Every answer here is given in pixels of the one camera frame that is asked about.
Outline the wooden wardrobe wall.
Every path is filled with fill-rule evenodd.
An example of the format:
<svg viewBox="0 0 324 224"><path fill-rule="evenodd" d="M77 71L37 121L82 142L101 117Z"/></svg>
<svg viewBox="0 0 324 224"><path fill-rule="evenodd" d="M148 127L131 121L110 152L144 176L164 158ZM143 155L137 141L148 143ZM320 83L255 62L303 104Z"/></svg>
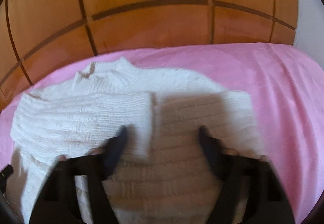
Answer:
<svg viewBox="0 0 324 224"><path fill-rule="evenodd" d="M108 52L292 44L298 0L1 0L1 107L54 70Z"/></svg>

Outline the white knitted sweater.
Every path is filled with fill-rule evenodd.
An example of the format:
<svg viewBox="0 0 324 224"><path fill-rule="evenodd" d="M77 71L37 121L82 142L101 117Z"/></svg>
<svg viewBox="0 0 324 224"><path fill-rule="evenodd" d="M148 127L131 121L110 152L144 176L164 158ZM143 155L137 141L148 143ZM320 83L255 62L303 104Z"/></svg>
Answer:
<svg viewBox="0 0 324 224"><path fill-rule="evenodd" d="M126 140L103 187L121 223L204 223L221 190L198 143L206 127L248 158L263 153L250 96L178 68L93 62L72 79L22 94L13 115L9 205L28 221L60 155Z"/></svg>

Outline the pink bedspread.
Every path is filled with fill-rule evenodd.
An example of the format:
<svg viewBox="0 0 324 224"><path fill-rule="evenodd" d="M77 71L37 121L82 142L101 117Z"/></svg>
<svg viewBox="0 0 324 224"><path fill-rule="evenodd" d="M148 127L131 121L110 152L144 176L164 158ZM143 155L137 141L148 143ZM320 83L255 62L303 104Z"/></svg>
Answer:
<svg viewBox="0 0 324 224"><path fill-rule="evenodd" d="M301 223L323 191L323 70L289 45L228 44L137 49L91 57L57 69L35 88L74 77L92 62L128 59L140 68L184 68L230 90L249 93L264 141Z"/></svg>

